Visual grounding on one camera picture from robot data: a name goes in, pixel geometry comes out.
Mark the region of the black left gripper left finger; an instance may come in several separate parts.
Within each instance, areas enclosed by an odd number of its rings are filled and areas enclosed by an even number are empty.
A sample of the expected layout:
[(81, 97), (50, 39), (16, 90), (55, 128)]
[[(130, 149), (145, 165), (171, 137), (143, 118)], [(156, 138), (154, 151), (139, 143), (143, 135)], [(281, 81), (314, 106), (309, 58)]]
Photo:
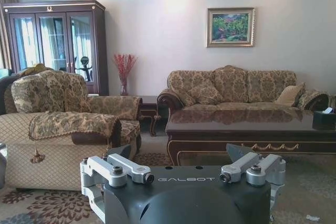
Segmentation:
[(84, 158), (80, 163), (81, 192), (88, 197), (91, 209), (104, 209), (98, 185), (108, 183), (118, 188), (125, 186), (128, 179), (143, 185), (154, 182), (154, 175), (148, 166), (139, 165), (121, 155), (128, 149), (130, 145), (118, 147), (112, 154)]

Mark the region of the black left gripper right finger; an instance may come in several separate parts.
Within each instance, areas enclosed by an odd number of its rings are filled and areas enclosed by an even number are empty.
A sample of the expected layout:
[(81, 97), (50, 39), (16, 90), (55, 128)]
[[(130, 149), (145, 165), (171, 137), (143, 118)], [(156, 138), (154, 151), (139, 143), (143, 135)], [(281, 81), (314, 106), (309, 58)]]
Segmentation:
[(262, 186), (268, 182), (271, 184), (270, 202), (275, 203), (280, 189), (285, 186), (286, 161), (275, 154), (262, 157), (246, 146), (227, 144), (226, 151), (232, 163), (221, 167), (220, 180), (236, 183), (245, 174), (247, 183), (252, 186)]

